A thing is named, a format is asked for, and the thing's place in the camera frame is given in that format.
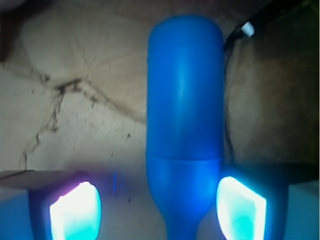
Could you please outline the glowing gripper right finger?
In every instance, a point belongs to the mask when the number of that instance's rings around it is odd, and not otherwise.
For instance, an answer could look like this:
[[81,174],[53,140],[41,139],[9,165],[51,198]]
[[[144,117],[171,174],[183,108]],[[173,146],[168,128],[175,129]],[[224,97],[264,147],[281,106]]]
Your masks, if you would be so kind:
[[285,164],[228,164],[216,192],[219,227],[227,240],[282,240],[288,186]]

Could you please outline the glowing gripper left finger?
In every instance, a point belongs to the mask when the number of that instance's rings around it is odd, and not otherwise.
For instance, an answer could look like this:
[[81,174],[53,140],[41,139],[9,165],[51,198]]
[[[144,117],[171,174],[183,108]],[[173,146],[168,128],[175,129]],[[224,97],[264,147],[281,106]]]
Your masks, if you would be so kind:
[[95,240],[102,202],[93,178],[84,171],[38,171],[28,190],[30,220],[36,240]]

